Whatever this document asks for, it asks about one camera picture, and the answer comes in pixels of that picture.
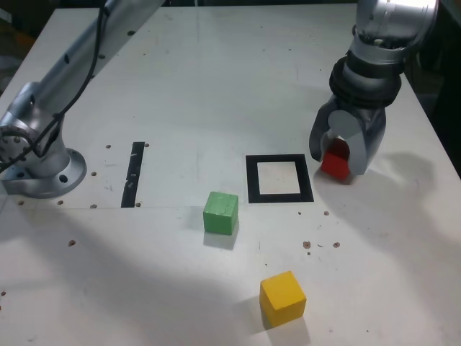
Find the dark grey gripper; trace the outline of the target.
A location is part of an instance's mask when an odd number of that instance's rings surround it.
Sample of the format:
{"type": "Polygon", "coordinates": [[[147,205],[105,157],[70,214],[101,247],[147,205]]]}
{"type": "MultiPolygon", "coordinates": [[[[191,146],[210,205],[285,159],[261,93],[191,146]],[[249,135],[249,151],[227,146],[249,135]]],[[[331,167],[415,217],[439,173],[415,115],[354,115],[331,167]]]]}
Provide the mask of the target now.
{"type": "Polygon", "coordinates": [[[350,172],[354,176],[363,175],[379,149],[385,126],[384,109],[330,96],[319,109],[310,131],[310,155],[314,160],[322,161],[322,138],[331,129],[349,147],[350,172]]]}

